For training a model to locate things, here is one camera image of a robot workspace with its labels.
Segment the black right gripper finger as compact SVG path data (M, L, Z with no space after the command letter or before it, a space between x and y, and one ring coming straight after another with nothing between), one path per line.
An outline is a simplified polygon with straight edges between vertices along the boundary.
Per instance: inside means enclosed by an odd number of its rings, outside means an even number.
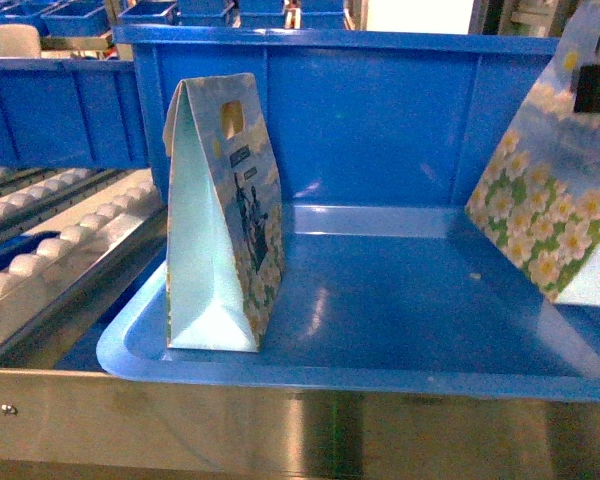
M600 64L585 65L580 69L574 112L600 114Z

